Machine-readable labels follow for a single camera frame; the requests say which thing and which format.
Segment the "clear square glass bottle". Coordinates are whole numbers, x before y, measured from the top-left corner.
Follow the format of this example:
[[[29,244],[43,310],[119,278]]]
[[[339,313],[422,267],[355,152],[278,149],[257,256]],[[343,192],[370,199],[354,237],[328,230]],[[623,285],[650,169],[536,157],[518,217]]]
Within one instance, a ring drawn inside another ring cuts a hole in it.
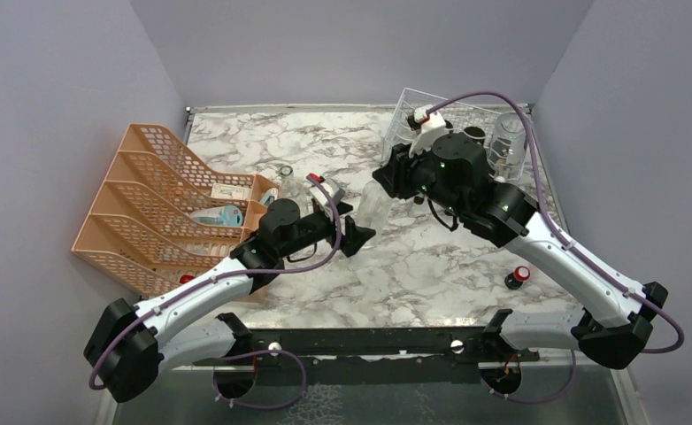
[[[300,210],[300,215],[305,216],[308,214],[308,201],[307,201],[307,187],[304,181],[295,176],[295,172],[292,166],[282,165],[277,174],[281,179],[281,185],[279,187],[279,198],[286,198],[294,201]]]

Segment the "clear bottle with silver cap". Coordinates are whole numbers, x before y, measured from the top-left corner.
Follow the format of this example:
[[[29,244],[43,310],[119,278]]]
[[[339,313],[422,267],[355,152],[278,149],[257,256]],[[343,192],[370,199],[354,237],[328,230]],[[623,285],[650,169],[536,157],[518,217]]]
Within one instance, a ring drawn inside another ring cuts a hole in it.
[[[515,112],[499,115],[488,144],[488,164],[496,178],[517,182],[527,154],[526,132]]]

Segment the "tall clear glass bottle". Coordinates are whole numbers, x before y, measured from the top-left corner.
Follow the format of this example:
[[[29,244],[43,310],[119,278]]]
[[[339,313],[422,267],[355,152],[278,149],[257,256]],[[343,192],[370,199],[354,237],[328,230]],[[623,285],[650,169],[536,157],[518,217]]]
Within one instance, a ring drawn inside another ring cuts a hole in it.
[[[377,181],[370,180],[362,191],[355,222],[358,226],[371,228],[380,235],[387,224],[393,205],[394,199],[384,188]]]

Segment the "green wine bottle dark label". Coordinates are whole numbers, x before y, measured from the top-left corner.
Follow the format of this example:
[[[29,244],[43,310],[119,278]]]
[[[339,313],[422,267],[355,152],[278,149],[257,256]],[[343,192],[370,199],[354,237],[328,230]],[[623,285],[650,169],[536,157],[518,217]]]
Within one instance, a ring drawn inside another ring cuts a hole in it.
[[[464,135],[464,150],[481,150],[484,151],[484,143],[486,141],[486,133],[480,127],[470,126],[462,130]]]

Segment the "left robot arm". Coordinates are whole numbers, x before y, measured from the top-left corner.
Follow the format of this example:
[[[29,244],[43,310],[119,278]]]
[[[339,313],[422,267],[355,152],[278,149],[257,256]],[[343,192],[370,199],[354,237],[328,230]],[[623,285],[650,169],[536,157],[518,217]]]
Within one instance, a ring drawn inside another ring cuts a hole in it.
[[[302,216],[295,201],[276,200],[258,229],[207,272],[159,297],[136,304],[124,298],[112,301],[83,351],[91,366],[89,388],[107,390],[120,403],[129,401],[184,351],[190,324],[289,274],[287,257],[321,241],[330,245],[325,258],[297,268],[300,273],[324,266],[338,251],[355,255],[376,232],[358,226],[350,210],[350,205],[336,201]]]

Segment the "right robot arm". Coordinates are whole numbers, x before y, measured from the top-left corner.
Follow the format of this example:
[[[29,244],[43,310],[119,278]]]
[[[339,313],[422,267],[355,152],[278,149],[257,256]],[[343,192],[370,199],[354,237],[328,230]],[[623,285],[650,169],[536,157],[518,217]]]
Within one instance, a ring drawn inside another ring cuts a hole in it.
[[[481,337],[489,358],[502,360],[530,348],[563,349],[624,369],[644,351],[667,289],[628,278],[567,242],[559,226],[548,227],[523,189],[491,177],[481,144],[459,133],[442,135],[415,155],[409,145],[397,144],[373,178],[389,197],[422,195],[451,210],[473,235],[523,258],[581,303],[551,313],[497,312]]]

